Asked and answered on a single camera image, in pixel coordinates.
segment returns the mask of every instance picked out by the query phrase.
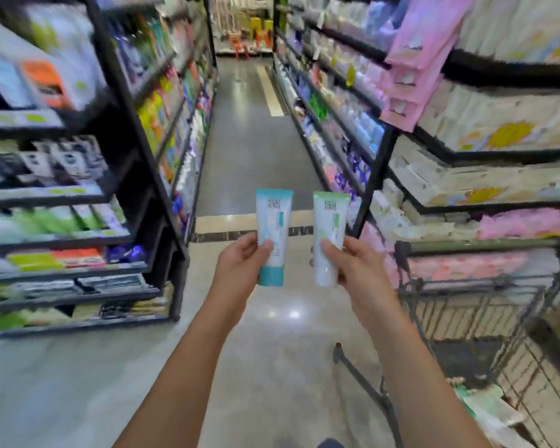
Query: white tube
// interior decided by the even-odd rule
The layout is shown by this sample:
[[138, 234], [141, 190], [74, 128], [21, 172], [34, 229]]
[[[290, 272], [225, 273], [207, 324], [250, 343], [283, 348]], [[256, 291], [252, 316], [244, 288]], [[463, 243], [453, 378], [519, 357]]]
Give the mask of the white tube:
[[342, 250], [346, 216], [351, 197], [346, 194], [314, 192], [314, 268], [315, 284], [332, 287], [338, 283], [338, 270], [321, 249], [321, 239], [328, 239]]
[[284, 286], [284, 259], [290, 225], [292, 190], [257, 189], [255, 205], [257, 207], [258, 245], [268, 239], [274, 242], [274, 250], [270, 258], [259, 269], [259, 284], [260, 286]]

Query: metal wire basket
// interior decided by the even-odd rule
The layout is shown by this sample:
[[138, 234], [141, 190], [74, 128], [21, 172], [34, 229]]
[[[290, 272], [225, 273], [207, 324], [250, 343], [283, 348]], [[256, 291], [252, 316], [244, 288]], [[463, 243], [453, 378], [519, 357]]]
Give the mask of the metal wire basket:
[[[543, 249], [550, 252], [549, 260], [539, 260], [536, 271], [524, 268], [492, 277], [437, 281], [411, 273], [416, 257], [520, 250], [539, 257]], [[395, 260], [403, 308], [448, 380], [472, 389], [500, 385], [509, 404], [527, 416], [525, 425], [517, 428], [521, 436], [540, 448], [560, 448], [560, 374], [529, 336], [560, 300], [560, 239], [397, 242]], [[396, 446], [401, 446], [384, 377], [376, 391], [340, 344], [334, 360], [347, 366], [384, 411]], [[538, 385], [544, 388], [534, 390]], [[552, 418], [544, 418], [550, 410]]]

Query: squeeze tube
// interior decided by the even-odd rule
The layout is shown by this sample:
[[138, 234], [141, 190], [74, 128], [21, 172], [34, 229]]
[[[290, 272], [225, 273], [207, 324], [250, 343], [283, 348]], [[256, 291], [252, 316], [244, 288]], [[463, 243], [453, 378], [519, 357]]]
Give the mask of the squeeze tube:
[[292, 190], [257, 189], [257, 243], [268, 239], [274, 242], [274, 250], [268, 262], [259, 269], [260, 286], [284, 286], [284, 258], [290, 225]]
[[351, 197], [346, 194], [314, 192], [314, 268], [315, 284], [332, 287], [338, 283], [338, 270], [324, 255], [321, 239], [328, 239], [342, 250], [346, 216]]

